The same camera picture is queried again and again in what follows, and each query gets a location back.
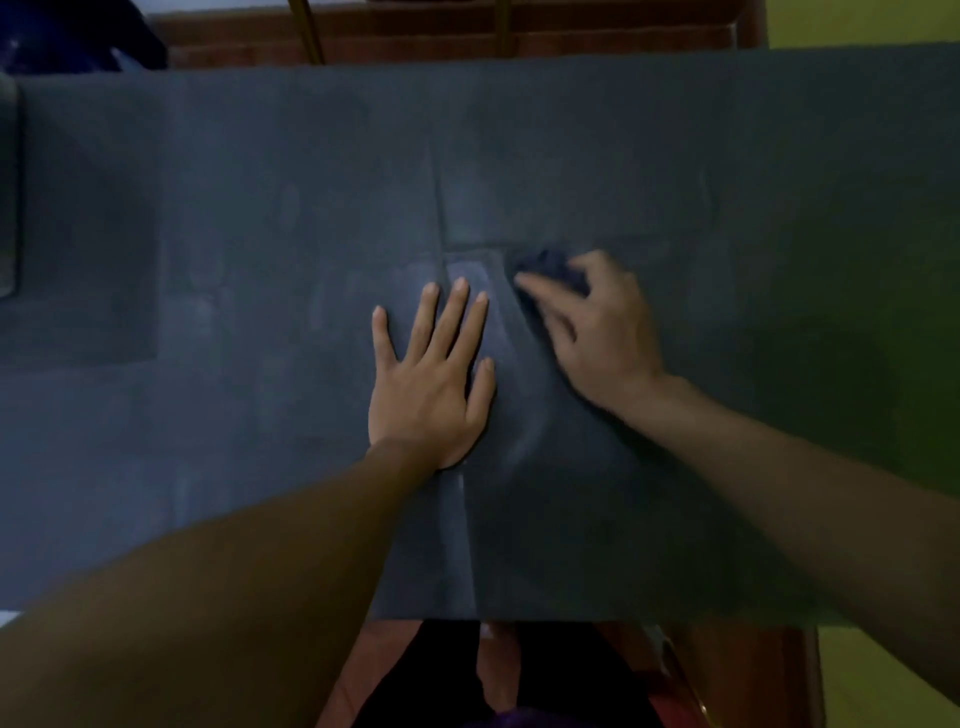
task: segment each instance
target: dark blue cloth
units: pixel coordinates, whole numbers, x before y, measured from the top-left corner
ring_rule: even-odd
[[[588,296],[590,287],[583,271],[566,264],[566,254],[545,248],[539,253],[530,253],[516,262],[516,273],[536,273],[549,279],[558,280],[582,296]]]

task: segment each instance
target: wrist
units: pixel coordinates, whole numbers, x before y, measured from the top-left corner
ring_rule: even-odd
[[[440,467],[440,456],[429,443],[416,438],[385,437],[371,445],[367,457],[389,457],[400,467],[432,475]]]
[[[664,374],[635,382],[622,401],[623,406],[614,414],[632,429],[657,441],[664,426],[708,400],[682,376]]]

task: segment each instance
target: forearm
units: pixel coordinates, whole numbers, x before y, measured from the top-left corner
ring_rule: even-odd
[[[625,419],[702,476],[837,605],[960,697],[960,502],[671,379]]]
[[[18,665],[0,677],[0,722],[312,725],[400,508],[433,467],[378,446],[326,483],[172,534],[44,599],[0,632]]]

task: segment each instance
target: person's leg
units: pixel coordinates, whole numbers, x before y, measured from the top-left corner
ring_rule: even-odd
[[[459,728],[493,717],[477,677],[480,622],[428,619],[363,704],[353,728]]]
[[[592,624],[518,622],[518,707],[597,728],[662,728],[643,683]]]

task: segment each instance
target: metal rod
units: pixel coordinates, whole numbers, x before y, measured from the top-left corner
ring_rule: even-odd
[[[324,48],[317,35],[317,26],[313,22],[309,0],[290,0],[290,10],[294,14],[294,24],[300,31],[306,57],[313,65],[323,65],[325,63]]]

